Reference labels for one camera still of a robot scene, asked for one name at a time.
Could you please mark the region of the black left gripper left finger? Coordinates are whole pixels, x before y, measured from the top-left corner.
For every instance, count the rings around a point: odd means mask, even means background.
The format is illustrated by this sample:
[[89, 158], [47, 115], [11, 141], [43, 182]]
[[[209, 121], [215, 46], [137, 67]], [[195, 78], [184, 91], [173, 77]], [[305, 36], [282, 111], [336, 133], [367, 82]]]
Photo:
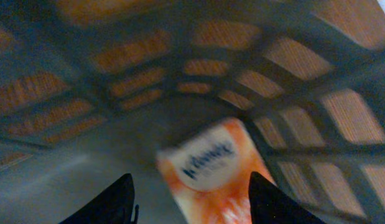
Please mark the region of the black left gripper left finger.
[[124, 174], [60, 224], [137, 224], [139, 206], [134, 205], [134, 199], [132, 175]]

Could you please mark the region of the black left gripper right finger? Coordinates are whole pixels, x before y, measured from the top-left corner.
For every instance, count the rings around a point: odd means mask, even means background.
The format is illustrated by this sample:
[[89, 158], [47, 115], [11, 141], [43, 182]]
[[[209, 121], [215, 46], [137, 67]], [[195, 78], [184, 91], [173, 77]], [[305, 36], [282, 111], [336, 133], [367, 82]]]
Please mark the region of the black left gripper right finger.
[[249, 179], [252, 224], [325, 224], [258, 172]]

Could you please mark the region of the orange tissue pack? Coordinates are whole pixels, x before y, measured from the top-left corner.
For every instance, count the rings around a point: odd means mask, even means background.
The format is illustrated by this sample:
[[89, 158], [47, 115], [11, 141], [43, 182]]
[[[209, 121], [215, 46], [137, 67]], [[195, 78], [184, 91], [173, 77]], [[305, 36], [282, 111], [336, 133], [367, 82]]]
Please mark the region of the orange tissue pack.
[[250, 223], [252, 172], [274, 179], [243, 122], [226, 118], [157, 152], [157, 168], [188, 223]]

